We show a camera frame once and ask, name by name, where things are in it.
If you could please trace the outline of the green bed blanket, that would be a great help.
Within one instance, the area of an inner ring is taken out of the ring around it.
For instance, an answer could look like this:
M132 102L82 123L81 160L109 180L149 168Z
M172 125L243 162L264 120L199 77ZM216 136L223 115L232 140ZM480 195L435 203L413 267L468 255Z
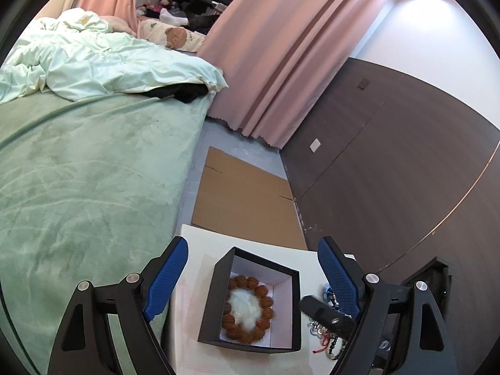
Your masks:
M1 106L1 328L29 373L47 372L78 283L117 283L169 245L212 101L46 92Z

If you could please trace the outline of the pink curtain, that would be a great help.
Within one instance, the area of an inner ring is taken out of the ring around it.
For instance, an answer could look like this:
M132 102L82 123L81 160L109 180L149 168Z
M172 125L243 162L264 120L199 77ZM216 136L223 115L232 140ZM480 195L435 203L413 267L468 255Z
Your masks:
M137 0L79 0L118 18L139 37L143 19L205 35L195 52L223 71L227 86L209 116L281 148L293 136L389 0L233 0L216 16L137 16Z

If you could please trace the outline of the white wall socket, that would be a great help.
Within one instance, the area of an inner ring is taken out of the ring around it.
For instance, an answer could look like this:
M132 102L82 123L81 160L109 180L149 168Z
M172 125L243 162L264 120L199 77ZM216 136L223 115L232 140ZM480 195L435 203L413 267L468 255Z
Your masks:
M313 142L310 144L309 149L311 150L312 153L315 153L320 146L321 146L320 141L318 139L314 139Z

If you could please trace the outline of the flat brown cardboard sheet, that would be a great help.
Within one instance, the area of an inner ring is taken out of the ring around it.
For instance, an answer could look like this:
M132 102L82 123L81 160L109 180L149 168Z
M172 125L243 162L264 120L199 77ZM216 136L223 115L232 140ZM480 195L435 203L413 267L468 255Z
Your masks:
M192 225L244 240L306 250L286 179L210 147Z

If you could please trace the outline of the bear print pillow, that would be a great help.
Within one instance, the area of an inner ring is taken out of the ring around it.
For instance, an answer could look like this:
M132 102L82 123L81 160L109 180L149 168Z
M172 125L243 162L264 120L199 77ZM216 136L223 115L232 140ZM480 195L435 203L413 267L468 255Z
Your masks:
M157 19L143 19L139 24L139 34L151 43L166 49L187 53L197 53L206 37L184 27L168 25Z

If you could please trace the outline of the black jewelry box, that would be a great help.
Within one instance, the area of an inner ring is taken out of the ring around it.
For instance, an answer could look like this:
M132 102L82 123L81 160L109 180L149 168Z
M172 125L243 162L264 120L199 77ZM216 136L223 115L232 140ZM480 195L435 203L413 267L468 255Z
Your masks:
M241 248L214 266L198 341L247 352L301 350L299 271Z

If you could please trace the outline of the pale green duvet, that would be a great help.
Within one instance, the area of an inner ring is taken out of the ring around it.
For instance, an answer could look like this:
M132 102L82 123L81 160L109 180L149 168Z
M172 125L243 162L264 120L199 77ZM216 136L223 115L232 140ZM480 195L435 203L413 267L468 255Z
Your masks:
M81 8L32 20L1 66L3 103L45 89L78 101L176 85L205 86L207 92L227 86L222 71L200 57L114 32Z

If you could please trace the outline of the black garment on bed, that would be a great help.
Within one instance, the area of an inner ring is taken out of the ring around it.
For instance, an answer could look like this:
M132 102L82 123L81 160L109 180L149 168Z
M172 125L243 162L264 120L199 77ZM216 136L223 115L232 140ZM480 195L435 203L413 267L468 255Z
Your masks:
M205 84L181 83L154 88L148 92L140 92L141 96L147 98L174 98L181 103L191 103L197 98L208 94Z

